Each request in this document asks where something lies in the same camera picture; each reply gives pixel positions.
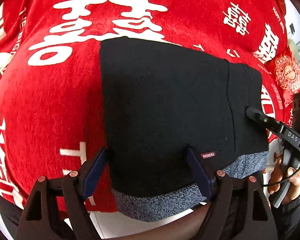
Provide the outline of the person's right hand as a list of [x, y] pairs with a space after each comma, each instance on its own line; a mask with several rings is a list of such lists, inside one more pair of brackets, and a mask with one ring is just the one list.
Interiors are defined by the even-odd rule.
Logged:
[[[269, 184], [273, 184], [282, 180], [284, 176], [291, 176], [296, 169], [293, 167], [289, 167], [286, 174], [283, 174], [281, 170], [281, 163], [282, 163], [282, 154], [278, 154], [275, 159], [275, 167], [270, 175], [270, 180], [268, 181]], [[294, 176], [289, 178], [291, 183], [289, 190], [281, 202], [282, 205], [290, 204], [294, 201], [298, 196], [300, 196], [300, 171], [296, 173]]]

